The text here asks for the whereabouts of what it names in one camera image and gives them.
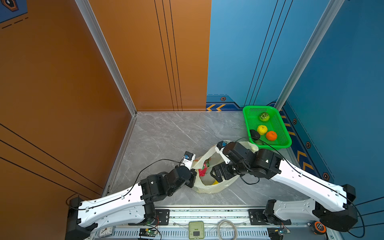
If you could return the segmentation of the orange fruit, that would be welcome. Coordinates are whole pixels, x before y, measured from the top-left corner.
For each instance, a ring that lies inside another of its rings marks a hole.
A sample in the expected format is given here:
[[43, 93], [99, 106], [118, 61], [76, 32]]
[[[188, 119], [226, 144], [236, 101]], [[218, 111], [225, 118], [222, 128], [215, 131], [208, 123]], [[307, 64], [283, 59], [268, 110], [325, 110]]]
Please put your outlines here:
[[277, 135], [277, 133], [274, 132], [274, 131], [269, 131], [269, 132], [267, 132], [267, 134], [266, 134], [266, 138], [267, 138], [268, 141], [272, 141], [272, 142], [274, 142], [274, 141], [277, 140], [278, 135]]

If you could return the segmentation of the dark brown avocado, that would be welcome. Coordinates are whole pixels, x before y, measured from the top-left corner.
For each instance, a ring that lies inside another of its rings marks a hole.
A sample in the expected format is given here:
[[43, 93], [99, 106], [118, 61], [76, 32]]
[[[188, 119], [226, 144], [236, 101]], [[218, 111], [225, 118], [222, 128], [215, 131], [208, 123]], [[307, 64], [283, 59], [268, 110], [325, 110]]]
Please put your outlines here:
[[261, 138], [261, 135], [256, 130], [250, 130], [250, 135], [253, 141], [258, 141]]

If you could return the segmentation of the yellow lemon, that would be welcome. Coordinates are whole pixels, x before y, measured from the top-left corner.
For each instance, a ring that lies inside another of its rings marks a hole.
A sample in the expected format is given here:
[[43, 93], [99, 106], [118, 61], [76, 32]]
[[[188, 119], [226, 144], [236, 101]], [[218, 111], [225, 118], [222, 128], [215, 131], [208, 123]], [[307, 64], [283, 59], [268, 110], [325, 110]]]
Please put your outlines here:
[[263, 135], [265, 135], [265, 134], [268, 132], [268, 128], [267, 128], [267, 126], [265, 126], [265, 125], [259, 125], [259, 126], [257, 127], [257, 132], [258, 132], [261, 136], [263, 136]]

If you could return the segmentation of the green plastic mesh basket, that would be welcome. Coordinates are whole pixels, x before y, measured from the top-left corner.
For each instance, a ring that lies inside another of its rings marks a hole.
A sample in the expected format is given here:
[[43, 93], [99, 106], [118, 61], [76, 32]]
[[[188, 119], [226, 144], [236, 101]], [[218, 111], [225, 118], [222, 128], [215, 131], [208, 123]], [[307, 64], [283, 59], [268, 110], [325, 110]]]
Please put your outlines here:
[[249, 141], [259, 149], [281, 150], [292, 145], [282, 116], [274, 107], [246, 106], [243, 114]]

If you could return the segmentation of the yellow translucent plastic bag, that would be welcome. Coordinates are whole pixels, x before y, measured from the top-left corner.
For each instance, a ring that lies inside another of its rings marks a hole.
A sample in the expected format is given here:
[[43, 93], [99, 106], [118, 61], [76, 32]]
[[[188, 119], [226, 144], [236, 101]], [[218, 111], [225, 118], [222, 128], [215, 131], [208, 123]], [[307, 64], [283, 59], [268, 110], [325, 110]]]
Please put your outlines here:
[[[212, 146], [204, 155], [201, 157], [198, 157], [196, 160], [194, 160], [192, 168], [196, 170], [197, 177], [195, 180], [195, 184], [192, 187], [194, 191], [196, 191], [199, 194], [215, 194], [223, 191], [227, 187], [229, 187], [231, 184], [233, 184], [239, 177], [243, 177], [245, 174], [242, 174], [240, 176], [234, 176], [230, 180], [225, 180], [223, 178], [222, 182], [219, 182], [217, 185], [212, 185], [214, 181], [217, 181], [214, 177], [211, 176], [211, 170], [213, 167], [218, 167], [219, 164], [224, 163], [226, 165], [226, 162], [222, 158], [222, 156], [218, 153], [216, 150], [217, 144]], [[199, 176], [199, 169], [203, 168], [203, 164], [205, 160], [209, 160], [210, 166], [207, 170], [207, 173], [204, 177]]]

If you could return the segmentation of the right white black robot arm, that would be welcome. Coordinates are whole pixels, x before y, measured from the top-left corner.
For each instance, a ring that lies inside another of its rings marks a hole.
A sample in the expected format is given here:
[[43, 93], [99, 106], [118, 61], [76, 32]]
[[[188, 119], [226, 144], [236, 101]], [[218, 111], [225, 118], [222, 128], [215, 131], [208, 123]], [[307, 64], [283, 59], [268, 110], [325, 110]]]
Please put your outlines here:
[[347, 232], [358, 222], [353, 186], [323, 181], [268, 149], [252, 152], [239, 142], [221, 141], [214, 150], [224, 160], [211, 170], [219, 183], [249, 174], [284, 184], [308, 197], [293, 202], [269, 200], [263, 212], [269, 224], [286, 224], [292, 219], [319, 221], [330, 229]]

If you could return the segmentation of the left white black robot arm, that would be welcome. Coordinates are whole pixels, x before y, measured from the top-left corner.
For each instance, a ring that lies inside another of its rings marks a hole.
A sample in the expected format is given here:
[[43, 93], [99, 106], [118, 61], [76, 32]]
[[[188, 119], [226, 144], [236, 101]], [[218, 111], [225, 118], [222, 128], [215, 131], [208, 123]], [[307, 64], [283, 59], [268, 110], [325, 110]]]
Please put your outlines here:
[[149, 225], [157, 220], [155, 202], [171, 197], [183, 186], [192, 188], [197, 172], [185, 166], [150, 175], [134, 186], [96, 200], [79, 197], [69, 203], [67, 240], [84, 240], [99, 230], [118, 226]]

